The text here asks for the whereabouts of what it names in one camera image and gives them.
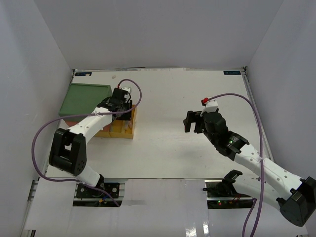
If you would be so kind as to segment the yellow drawer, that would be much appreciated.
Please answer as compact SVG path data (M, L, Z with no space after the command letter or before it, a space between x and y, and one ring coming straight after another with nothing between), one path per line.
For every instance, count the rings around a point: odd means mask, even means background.
M133 139L134 138L134 131L136 125L136 116L137 116L137 109L132 110L132 119L131 124L132 126L130 129L124 129L124 122L123 120L115 120L111 124L105 126L103 130L100 130L96 133L95 137L99 138L119 138L119 139Z

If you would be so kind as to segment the red drawer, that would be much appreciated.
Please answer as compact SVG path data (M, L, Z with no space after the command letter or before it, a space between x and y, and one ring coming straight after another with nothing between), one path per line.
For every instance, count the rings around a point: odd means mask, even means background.
M65 121L66 125L68 127L72 127L72 126L75 126L76 124L78 124L78 121L69 121L69 120L66 120Z

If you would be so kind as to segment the orange cap highlighter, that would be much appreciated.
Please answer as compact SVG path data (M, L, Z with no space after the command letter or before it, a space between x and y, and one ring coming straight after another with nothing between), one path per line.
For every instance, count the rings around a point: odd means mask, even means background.
M125 121L124 122L124 129L125 130L130 129L131 126L132 126L131 121Z

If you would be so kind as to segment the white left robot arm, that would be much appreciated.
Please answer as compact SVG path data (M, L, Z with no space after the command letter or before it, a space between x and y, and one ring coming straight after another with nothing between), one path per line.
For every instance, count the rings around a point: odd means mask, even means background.
M64 171L78 182L87 185L93 197L104 193L104 177L87 165L86 145L100 130L115 120L131 120L132 100L129 87L113 90L111 96L103 99L76 125L55 131L49 155L49 165Z

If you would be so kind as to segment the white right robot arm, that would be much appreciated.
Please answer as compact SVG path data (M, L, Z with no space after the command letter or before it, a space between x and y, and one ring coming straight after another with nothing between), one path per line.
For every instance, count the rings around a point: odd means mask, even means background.
M228 129L225 119L217 112L187 113L185 132L195 124L194 132L204 134L223 156L246 167L258 175L264 184L242 177L239 171L231 171L223 179L223 192L234 197L238 193L263 201L280 211L295 226L302 227L316 210L316 181L292 174L268 158L263 158L248 140Z

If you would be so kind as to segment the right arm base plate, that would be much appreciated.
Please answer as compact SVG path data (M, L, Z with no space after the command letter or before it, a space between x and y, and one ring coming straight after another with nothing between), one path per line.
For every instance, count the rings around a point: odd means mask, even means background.
M253 205L252 197L238 193L232 184L220 181L205 182L208 209L247 209Z

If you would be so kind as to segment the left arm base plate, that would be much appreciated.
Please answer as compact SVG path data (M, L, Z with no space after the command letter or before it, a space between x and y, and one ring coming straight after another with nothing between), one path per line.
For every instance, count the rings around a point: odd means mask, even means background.
M107 182L101 185L101 189L106 191L116 202L104 192L86 187L83 184L76 186L73 206L75 207L119 207L124 197L124 183Z

